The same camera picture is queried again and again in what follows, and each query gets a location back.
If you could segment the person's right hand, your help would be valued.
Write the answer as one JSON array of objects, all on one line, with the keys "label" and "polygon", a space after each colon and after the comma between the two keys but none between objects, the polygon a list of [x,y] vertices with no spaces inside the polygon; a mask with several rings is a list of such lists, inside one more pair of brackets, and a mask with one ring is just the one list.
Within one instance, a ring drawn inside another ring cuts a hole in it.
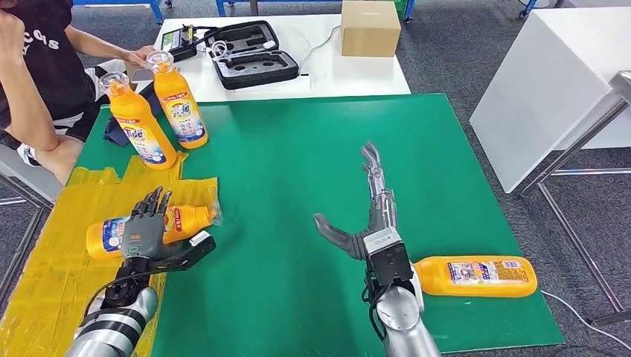
[{"label": "person's right hand", "polygon": [[1,55],[22,58],[25,26],[12,14],[1,11]]}]

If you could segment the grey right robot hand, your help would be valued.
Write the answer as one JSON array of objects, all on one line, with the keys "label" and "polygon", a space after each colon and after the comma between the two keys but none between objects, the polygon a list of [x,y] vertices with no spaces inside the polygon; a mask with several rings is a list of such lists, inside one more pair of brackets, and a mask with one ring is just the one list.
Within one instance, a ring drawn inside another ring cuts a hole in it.
[{"label": "grey right robot hand", "polygon": [[358,233],[349,234],[332,226],[322,213],[314,213],[313,220],[316,229],[325,239],[345,251],[351,258],[366,260],[368,252],[364,238],[384,228],[395,228],[397,209],[393,190],[385,186],[385,177],[377,148],[370,140],[367,140],[360,152],[365,159],[362,169],[366,174],[370,194],[366,228]]}]

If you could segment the person's left hand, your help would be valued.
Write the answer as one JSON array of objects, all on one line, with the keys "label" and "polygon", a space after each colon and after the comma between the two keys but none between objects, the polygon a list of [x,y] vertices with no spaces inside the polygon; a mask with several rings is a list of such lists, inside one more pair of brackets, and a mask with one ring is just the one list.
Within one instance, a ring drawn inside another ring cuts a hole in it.
[{"label": "person's left hand", "polygon": [[124,56],[124,60],[128,63],[145,68],[147,67],[147,56],[155,51],[156,50],[153,46],[144,46],[135,51],[127,51]]}]

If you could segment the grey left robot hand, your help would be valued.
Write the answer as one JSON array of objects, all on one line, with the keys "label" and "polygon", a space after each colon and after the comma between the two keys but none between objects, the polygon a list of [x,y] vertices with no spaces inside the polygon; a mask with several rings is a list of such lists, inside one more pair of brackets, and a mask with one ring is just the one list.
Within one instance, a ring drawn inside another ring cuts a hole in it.
[{"label": "grey left robot hand", "polygon": [[183,249],[182,242],[164,243],[167,204],[172,192],[157,187],[137,202],[124,226],[121,253],[127,264],[134,259],[164,260]]}]

